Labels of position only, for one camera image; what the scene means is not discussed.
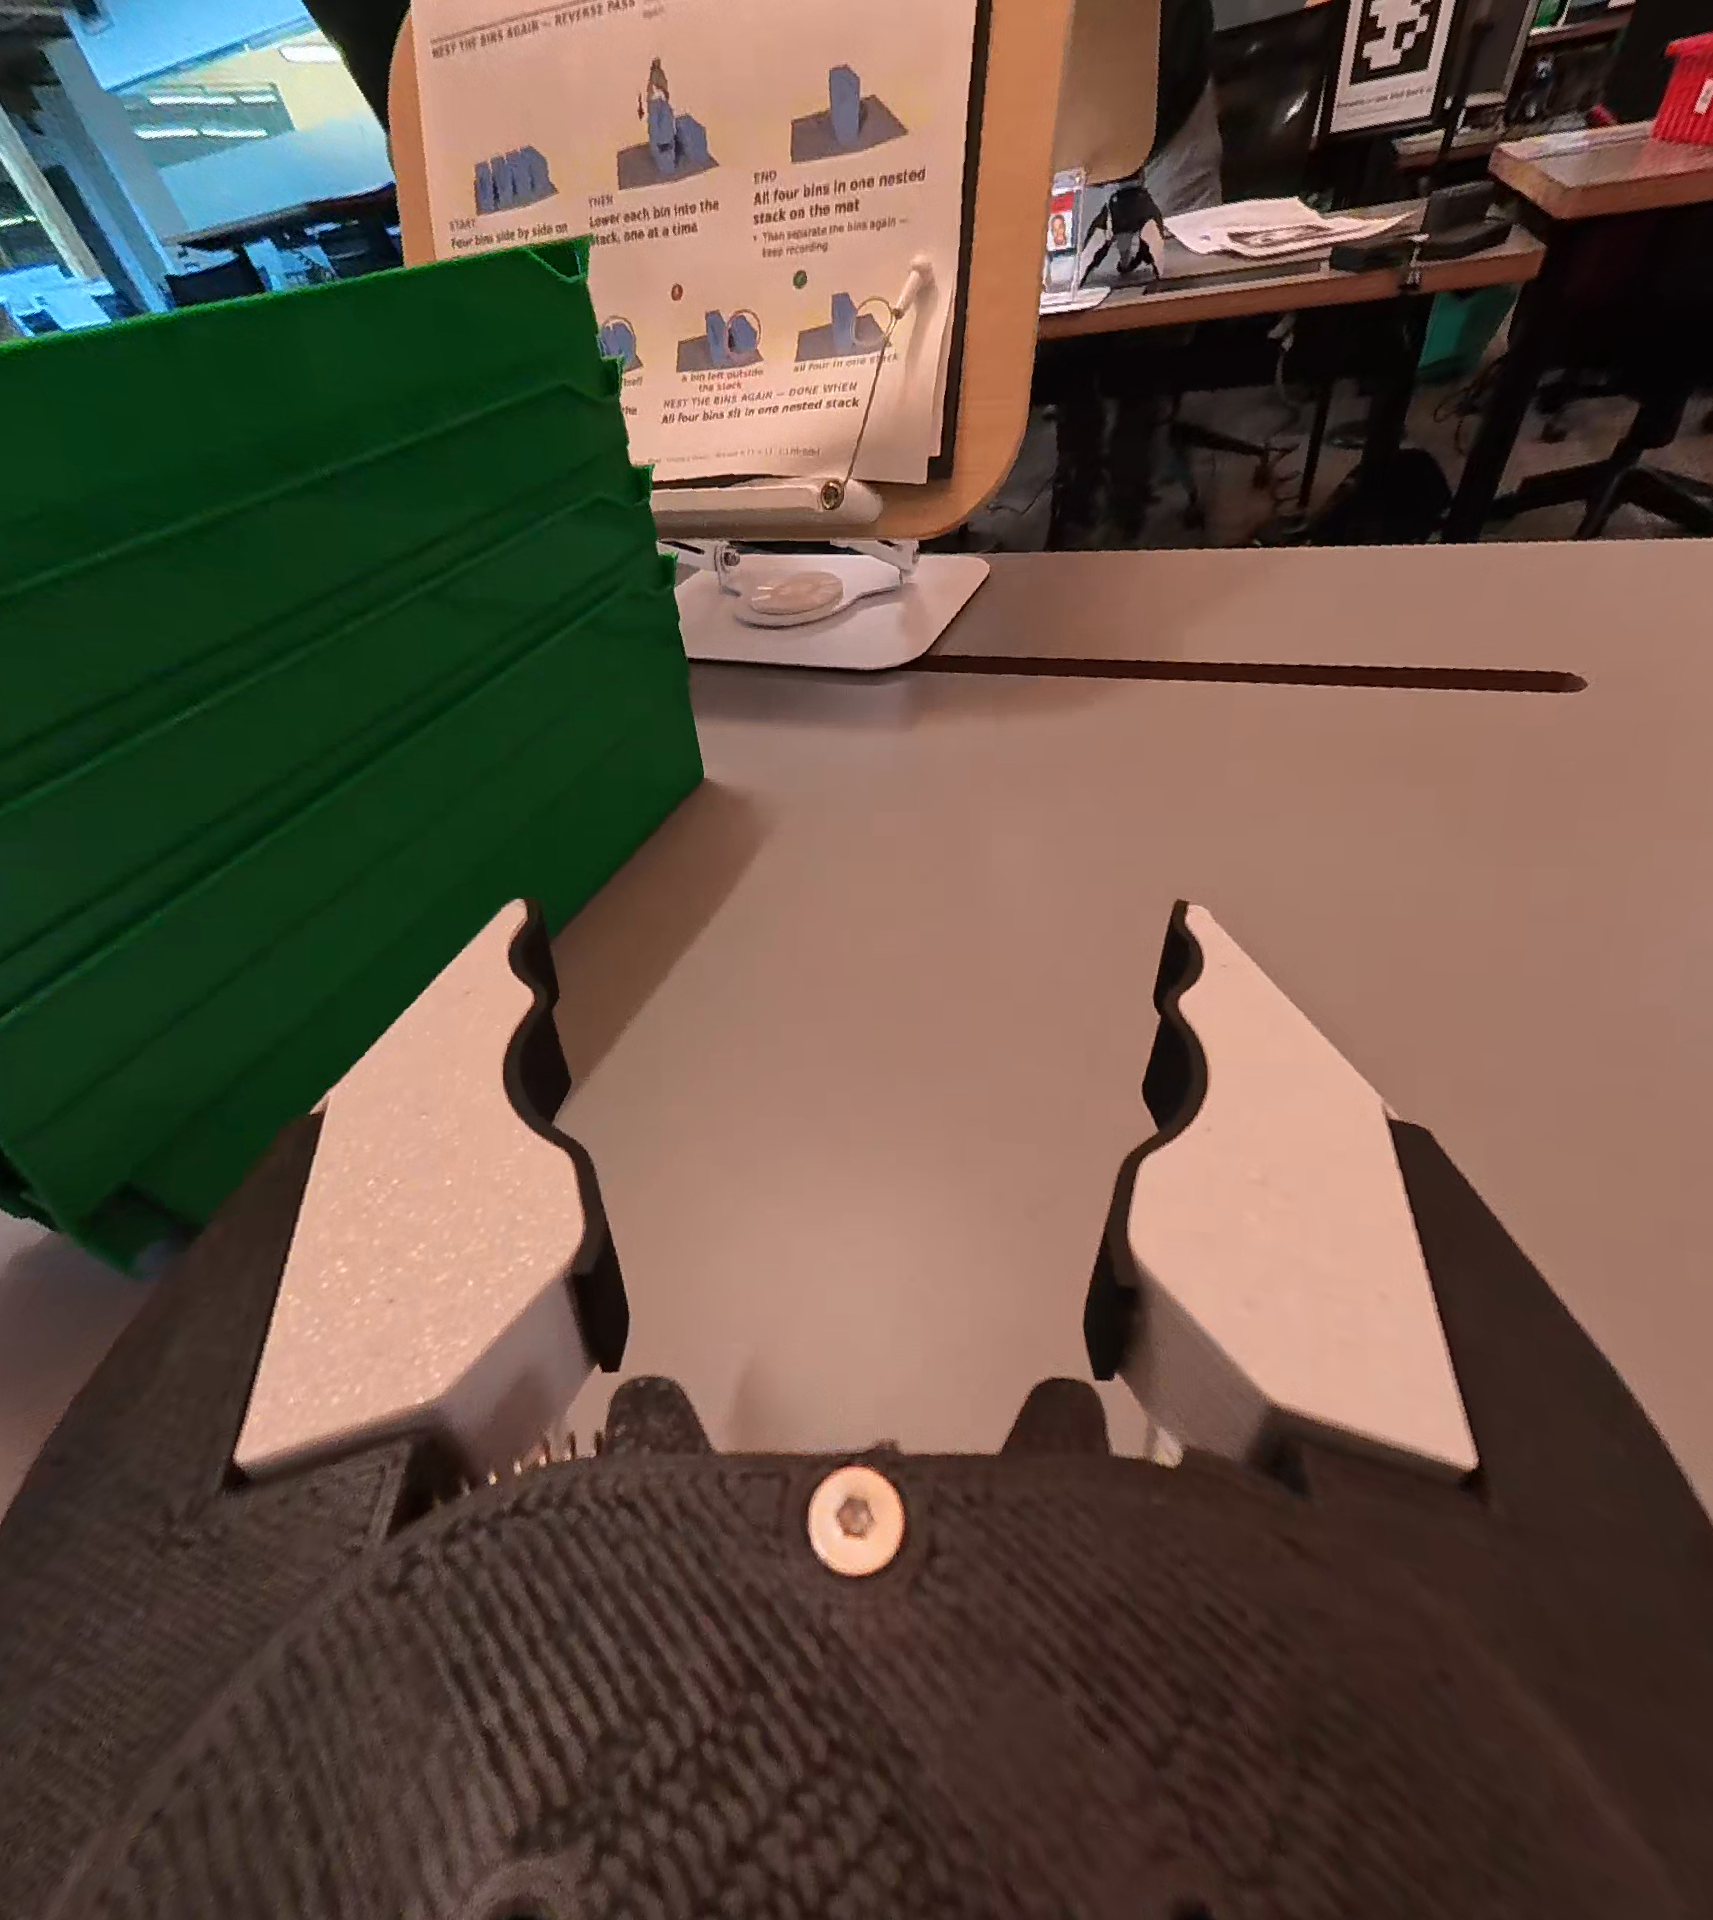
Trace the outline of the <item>black desktop device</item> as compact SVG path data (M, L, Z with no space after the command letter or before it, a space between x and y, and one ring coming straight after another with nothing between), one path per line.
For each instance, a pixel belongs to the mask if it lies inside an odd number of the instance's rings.
M1429 192L1390 222L1364 222L1326 253L1339 275L1395 272L1414 281L1424 263L1487 253L1513 232L1509 216L1497 216L1495 184L1444 185Z

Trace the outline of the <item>printed instruction sheet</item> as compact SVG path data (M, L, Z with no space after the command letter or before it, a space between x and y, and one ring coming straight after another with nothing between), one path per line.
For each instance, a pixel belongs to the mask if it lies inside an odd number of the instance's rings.
M954 360L971 3L410 7L434 254L587 243L662 484L916 484Z

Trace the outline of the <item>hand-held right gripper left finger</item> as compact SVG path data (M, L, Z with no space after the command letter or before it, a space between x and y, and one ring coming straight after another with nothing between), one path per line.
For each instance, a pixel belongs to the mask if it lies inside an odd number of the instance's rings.
M236 1467L394 1438L464 1478L562 1450L619 1369L629 1293L570 1094L541 911L508 902L319 1108Z

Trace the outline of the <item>dark office chair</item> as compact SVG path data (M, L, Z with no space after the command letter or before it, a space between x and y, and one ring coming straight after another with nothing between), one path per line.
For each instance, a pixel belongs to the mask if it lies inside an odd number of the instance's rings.
M1713 267L1671 265L1610 300L1562 295L1542 321L1542 357L1564 399L1597 386L1633 399L1635 413L1610 454L1525 477L1501 509L1519 516L1579 505L1582 543L1597 538L1618 509L1713 538L1713 487L1651 463L1675 441L1689 399L1713 386Z

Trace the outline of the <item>wooden top work table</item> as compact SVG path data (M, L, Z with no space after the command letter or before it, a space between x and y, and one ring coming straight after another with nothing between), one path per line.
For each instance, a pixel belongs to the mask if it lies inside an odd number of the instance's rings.
M1509 344L1443 524L1448 544L1475 543L1489 521L1513 518L1501 509L1514 494L1501 490L1502 474L1538 389L1557 382L1542 357L1548 309L1562 295L1625 295L1671 265L1713 267L1713 147L1659 144L1639 124L1501 144L1487 172L1519 202L1543 261L1509 320Z

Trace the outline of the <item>wood-edged work table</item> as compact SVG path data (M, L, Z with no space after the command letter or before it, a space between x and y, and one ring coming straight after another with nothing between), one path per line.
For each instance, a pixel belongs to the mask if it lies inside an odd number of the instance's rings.
M1313 389L1296 538L1305 544L1423 544L1443 523L1450 483L1408 447L1423 341L1448 295L1520 291L1543 248L1520 227L1467 251L1438 243L1414 216L1363 243L1275 265L1111 284L1037 325L1033 402L1054 415L1046 544L1101 531L1137 536L1156 494L1150 457L1216 450L1271 471L1268 441L1180 420L1187 397Z

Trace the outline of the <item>instruction sheet on wooden stand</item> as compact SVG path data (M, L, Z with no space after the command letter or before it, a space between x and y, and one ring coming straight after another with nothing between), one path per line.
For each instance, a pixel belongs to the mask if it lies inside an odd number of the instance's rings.
M1152 4L405 4L405 261L580 232L658 543L954 533L1013 471L1064 198Z

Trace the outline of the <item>small black stand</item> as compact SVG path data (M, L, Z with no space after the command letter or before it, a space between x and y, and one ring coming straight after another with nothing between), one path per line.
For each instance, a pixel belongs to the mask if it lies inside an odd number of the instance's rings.
M1083 245L1083 284L1163 276L1169 237L1150 192L1134 178L1104 188Z

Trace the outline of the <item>black and white tag sign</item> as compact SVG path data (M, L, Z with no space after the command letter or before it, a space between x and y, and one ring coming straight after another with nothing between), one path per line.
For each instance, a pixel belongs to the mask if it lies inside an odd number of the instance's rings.
M1334 4L1342 34L1324 89L1326 140L1414 131L1438 106L1457 3Z

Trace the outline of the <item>white stand ledge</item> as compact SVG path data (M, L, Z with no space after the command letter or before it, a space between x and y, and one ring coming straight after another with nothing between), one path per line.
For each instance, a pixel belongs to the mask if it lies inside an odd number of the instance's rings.
M733 484L652 487L658 533L725 538L776 524L872 527L882 500L863 483L833 475L765 475Z

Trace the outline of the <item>loose white papers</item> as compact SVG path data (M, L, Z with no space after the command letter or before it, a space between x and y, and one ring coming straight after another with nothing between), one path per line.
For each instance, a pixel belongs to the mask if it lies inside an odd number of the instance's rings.
M1324 215L1302 202L1243 202L1163 218L1161 232L1172 248L1190 254L1275 261L1329 253L1339 243L1363 243L1395 232L1411 218L1411 203Z

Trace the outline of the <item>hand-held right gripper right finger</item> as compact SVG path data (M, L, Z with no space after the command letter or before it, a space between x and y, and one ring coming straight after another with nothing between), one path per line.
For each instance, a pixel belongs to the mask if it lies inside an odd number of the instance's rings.
M1394 1116L1227 929L1176 902L1083 1349L1150 1457L1271 1467L1323 1445L1461 1483L1478 1450Z

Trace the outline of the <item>dark computer monitor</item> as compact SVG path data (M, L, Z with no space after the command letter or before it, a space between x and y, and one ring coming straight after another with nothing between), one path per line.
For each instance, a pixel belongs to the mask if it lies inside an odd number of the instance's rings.
M1463 3L1448 68L1444 107L1498 111L1507 99L1538 3Z

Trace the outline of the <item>white stand base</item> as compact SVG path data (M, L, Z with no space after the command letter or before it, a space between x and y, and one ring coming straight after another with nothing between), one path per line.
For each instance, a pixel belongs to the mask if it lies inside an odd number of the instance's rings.
M988 560L916 543L665 539L695 665L879 673L921 661L988 582Z

